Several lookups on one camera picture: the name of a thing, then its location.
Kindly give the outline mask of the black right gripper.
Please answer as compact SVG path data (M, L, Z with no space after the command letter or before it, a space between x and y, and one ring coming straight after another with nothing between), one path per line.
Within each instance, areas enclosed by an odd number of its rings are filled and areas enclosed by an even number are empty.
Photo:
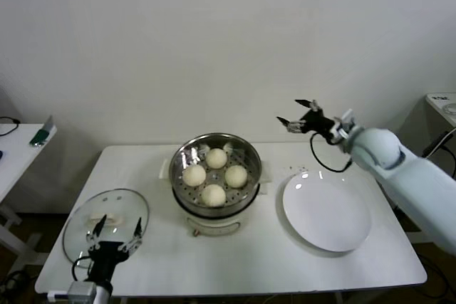
M277 116L276 118L288 132L302 132L303 134L316 132L322 137L332 137L331 129L335 122L324 116L323 110L319 110L319 105L315 100L295 99L295 102L310 110L300 121L289 121Z

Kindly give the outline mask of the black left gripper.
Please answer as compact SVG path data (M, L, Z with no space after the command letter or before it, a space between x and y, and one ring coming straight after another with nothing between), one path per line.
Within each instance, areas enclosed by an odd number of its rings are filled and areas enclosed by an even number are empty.
M142 218L138 219L133 237L126 243L117 241L101 241L100 233L103 230L107 215L104 214L93 230L86 234L88 244L88 255L95 265L122 263L129 258L128 251L136 251L143 241Z

